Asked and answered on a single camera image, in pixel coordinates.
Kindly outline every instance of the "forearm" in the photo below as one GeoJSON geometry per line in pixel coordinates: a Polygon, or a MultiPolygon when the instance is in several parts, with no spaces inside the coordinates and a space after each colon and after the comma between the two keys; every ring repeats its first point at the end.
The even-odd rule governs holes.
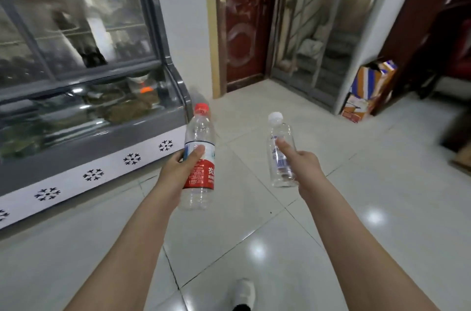
{"type": "Polygon", "coordinates": [[[171,211],[151,192],[66,311],[142,310],[171,211]]]}
{"type": "Polygon", "coordinates": [[[305,196],[350,311],[437,310],[324,176],[305,196]]]}

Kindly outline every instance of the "shoe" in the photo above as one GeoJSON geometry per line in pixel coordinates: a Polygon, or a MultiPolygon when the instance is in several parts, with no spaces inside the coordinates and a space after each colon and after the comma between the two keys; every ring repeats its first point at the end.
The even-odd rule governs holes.
{"type": "Polygon", "coordinates": [[[251,310],[253,309],[255,305],[255,284],[253,281],[243,278],[235,283],[232,304],[233,307],[247,305],[251,310]]]}

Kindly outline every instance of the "person's right arm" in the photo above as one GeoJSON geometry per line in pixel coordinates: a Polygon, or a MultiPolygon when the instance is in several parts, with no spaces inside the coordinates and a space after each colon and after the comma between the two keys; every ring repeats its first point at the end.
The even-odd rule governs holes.
{"type": "Polygon", "coordinates": [[[350,311],[438,308],[365,228],[353,209],[330,183],[319,160],[278,139],[300,184],[332,262],[350,311]]]}

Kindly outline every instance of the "white panel with snowflakes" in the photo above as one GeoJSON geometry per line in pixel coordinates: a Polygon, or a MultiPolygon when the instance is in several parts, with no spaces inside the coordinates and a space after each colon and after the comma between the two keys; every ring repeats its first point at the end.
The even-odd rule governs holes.
{"type": "Polygon", "coordinates": [[[186,126],[0,196],[0,229],[184,147],[186,126]]]}

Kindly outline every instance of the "orange and blue box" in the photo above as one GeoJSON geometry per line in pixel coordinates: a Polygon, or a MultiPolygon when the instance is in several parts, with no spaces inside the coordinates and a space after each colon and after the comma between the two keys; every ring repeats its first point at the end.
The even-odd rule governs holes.
{"type": "Polygon", "coordinates": [[[363,65],[356,74],[350,93],[360,99],[373,99],[382,92],[385,82],[396,70],[397,66],[391,60],[363,65]]]}

